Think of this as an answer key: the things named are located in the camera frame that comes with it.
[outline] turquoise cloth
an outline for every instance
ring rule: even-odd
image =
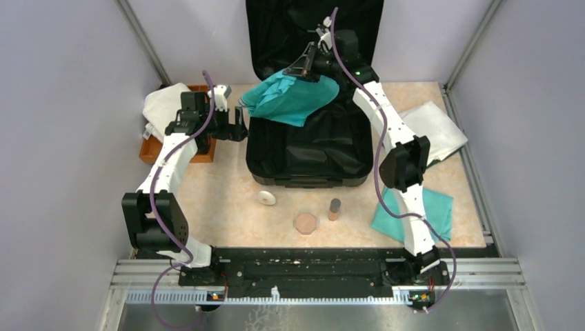
[[[388,188],[384,189],[382,193],[384,202],[392,212],[399,214],[398,202],[394,193]],[[424,210],[426,212],[426,219],[437,231],[437,233],[443,237],[443,239],[451,240],[451,227],[453,224],[452,220],[452,209],[453,209],[453,198],[438,193],[432,190],[423,188],[422,199]],[[376,213],[374,214],[374,220],[372,222],[372,228],[384,233],[390,238],[394,238],[401,243],[404,242],[404,228],[402,227],[402,220],[395,219],[390,216],[384,208],[378,203]],[[439,241],[435,235],[431,232],[435,242]]]
[[[268,77],[241,100],[252,117],[302,127],[307,116],[330,103],[339,93],[339,85],[321,75],[317,83],[286,76],[282,70]]]

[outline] small bottle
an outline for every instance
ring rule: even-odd
[[[329,221],[336,221],[341,209],[341,200],[333,199],[329,205]]]

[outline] black suitcase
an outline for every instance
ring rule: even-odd
[[[371,64],[384,1],[247,0],[252,64],[264,80],[290,65],[318,36],[309,32],[339,4],[335,29],[354,30]],[[312,113],[304,127],[250,118],[246,163],[264,185],[297,188],[358,186],[373,166],[370,121],[353,89]]]

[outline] white cloth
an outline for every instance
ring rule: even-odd
[[[400,117],[417,136],[428,137],[430,151],[427,165],[443,161],[467,143],[465,134],[432,101],[402,112]]]
[[[181,109],[181,93],[190,91],[183,83],[154,91],[144,99],[142,115],[155,130],[150,131],[160,142],[168,124],[175,120],[177,111]]]

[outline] white round object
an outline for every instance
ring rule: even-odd
[[[276,203],[276,197],[269,191],[258,192],[258,202],[264,205],[274,205]]]

